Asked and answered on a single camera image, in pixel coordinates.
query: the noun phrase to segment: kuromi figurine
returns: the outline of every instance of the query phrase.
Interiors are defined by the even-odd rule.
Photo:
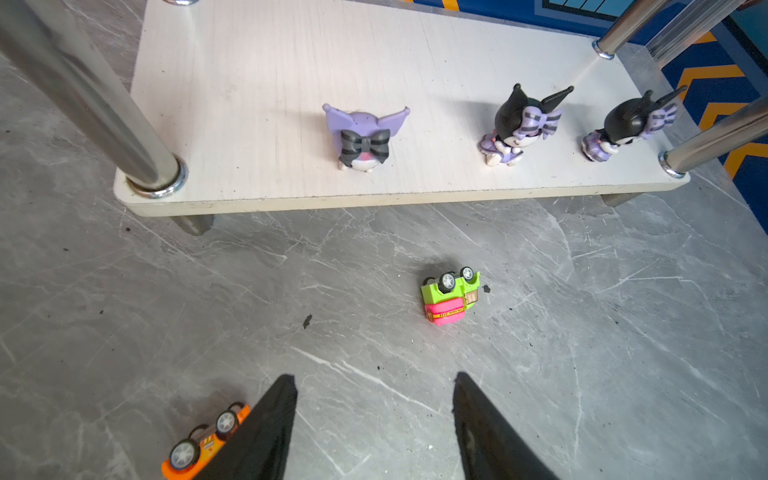
[[[498,109],[495,130],[485,135],[478,149],[485,154],[485,163],[490,167],[498,164],[512,166],[523,155],[523,147],[541,138],[554,135],[562,110],[557,106],[574,88],[546,97],[542,101],[529,98],[520,87],[515,85],[509,99]]]
[[[662,128],[672,125],[677,105],[670,101],[687,88],[683,85],[656,101],[650,99],[654,93],[649,90],[642,98],[632,98],[619,104],[605,117],[602,129],[581,139],[581,151],[590,161],[604,162],[618,153],[621,145],[647,140]]]
[[[411,113],[406,107],[396,114],[377,118],[364,111],[348,114],[328,104],[323,105],[323,110],[333,136],[333,148],[339,155],[339,169],[353,168],[368,173],[389,157],[389,139],[397,134]]]

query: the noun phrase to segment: figurine face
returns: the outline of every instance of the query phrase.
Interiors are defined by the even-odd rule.
[[[629,145],[635,140],[640,140],[640,137],[625,137],[616,140],[616,145]]]

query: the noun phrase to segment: purple bow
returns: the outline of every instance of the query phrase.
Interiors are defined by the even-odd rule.
[[[523,108],[523,120],[520,123],[520,128],[512,132],[512,134],[518,140],[522,140],[525,137],[535,137],[541,131],[543,134],[542,138],[546,139],[557,131],[561,115],[563,115],[561,109],[546,114],[542,113],[538,107]]]
[[[651,135],[658,132],[667,125],[674,123],[675,115],[677,115],[677,105],[669,104],[665,108],[654,110],[648,115],[645,122],[645,128],[640,133],[640,137],[643,140],[647,140]]]

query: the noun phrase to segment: upside-down toy car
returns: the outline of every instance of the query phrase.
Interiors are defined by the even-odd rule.
[[[435,325],[458,322],[478,301],[480,272],[465,266],[459,271],[443,273],[439,278],[429,277],[422,284],[424,310],[427,319]]]
[[[168,480],[191,480],[216,456],[250,413],[250,407],[235,402],[219,414],[216,425],[198,425],[178,442],[161,470]]]

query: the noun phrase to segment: white shelf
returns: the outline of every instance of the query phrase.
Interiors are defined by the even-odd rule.
[[[476,144],[515,83],[534,98],[575,85],[554,137],[515,167]],[[148,2],[131,92],[187,184],[161,200],[114,192],[142,216],[673,190],[665,136],[587,161],[581,137],[639,96],[589,38],[345,0]],[[411,114],[371,173],[340,171],[324,103]]]

